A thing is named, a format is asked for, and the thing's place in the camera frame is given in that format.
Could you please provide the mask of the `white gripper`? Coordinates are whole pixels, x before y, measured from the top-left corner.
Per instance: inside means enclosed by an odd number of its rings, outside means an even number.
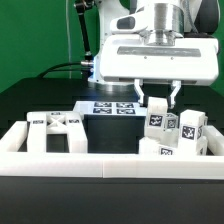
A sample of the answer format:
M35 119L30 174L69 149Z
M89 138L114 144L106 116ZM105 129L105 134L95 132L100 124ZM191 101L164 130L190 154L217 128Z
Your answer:
M141 107L148 104L143 80L172 82L168 102L173 109L182 83L209 86L217 79L218 48L215 38L177 38L174 46L147 46L138 34L112 35L101 52L100 74L105 81L135 79L134 90Z

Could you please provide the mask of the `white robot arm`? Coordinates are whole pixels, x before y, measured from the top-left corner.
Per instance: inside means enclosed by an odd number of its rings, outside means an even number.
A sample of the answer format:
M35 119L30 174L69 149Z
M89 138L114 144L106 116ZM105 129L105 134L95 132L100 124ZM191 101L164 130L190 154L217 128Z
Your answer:
M183 85L208 86L218 77L219 0L80 0L79 16L96 7L100 16L100 50L86 61L91 82L135 86L141 104L144 83L169 84L168 105Z

